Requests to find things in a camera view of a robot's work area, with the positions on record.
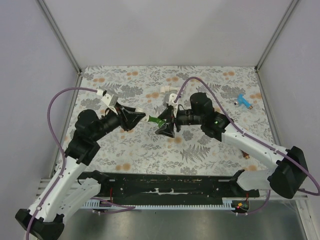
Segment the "white PVC elbow fitting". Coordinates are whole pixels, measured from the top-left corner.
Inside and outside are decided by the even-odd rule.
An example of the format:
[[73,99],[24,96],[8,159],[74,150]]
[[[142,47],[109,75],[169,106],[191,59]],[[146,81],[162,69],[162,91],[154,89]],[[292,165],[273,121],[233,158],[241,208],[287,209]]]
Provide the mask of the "white PVC elbow fitting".
[[144,118],[141,119],[142,122],[148,122],[149,121],[150,116],[146,115]]

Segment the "green faucet chrome knob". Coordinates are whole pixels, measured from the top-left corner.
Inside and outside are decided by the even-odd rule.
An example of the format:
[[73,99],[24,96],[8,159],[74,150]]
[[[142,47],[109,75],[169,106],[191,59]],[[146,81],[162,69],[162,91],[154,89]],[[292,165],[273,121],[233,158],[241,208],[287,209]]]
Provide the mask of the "green faucet chrome knob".
[[158,117],[153,117],[153,116],[149,116],[149,117],[148,117],[148,122],[149,122],[149,123],[155,123],[155,124],[157,124],[157,126],[158,126],[159,128],[161,128],[163,125],[166,124],[166,121],[165,121],[165,120],[160,119],[160,118],[158,118]]

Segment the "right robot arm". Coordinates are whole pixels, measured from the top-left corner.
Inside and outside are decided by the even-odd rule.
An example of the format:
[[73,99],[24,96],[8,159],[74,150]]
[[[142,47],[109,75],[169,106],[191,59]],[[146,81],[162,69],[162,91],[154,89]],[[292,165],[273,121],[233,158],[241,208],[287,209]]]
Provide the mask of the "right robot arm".
[[191,95],[190,109],[180,110],[176,97],[174,93],[165,96],[165,110],[159,115],[165,123],[155,132],[157,135],[174,138],[182,126],[199,125],[206,136],[240,149],[267,168],[237,171],[229,184],[233,196],[240,197],[251,190],[272,190],[286,199],[295,196],[308,170],[300,148],[288,149],[247,133],[226,115],[215,111],[212,100],[204,92]]

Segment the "white faucet with elbow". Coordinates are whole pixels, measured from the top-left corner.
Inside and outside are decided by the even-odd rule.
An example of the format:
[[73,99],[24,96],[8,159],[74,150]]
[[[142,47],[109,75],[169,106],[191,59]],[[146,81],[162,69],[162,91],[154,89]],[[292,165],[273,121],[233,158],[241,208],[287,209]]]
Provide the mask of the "white faucet with elbow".
[[179,87],[174,87],[171,85],[164,85],[160,87],[160,93],[161,94],[165,94],[165,93],[169,93],[169,92],[178,92],[180,90]]

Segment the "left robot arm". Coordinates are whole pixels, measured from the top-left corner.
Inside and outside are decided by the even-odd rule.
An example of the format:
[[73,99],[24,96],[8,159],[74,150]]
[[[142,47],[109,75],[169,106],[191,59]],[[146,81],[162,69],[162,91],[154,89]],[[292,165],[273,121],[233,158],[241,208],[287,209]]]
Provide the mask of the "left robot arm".
[[104,117],[98,117],[91,109],[82,111],[75,123],[75,132],[65,151],[62,152],[62,165],[54,174],[42,194],[27,209],[21,208],[15,219],[30,235],[39,240],[57,240],[67,221],[89,199],[110,192],[107,175],[94,171],[77,190],[68,191],[84,172],[100,150],[98,140],[118,127],[132,130],[140,121],[147,121],[146,113],[138,108],[117,104],[115,110],[107,110]]

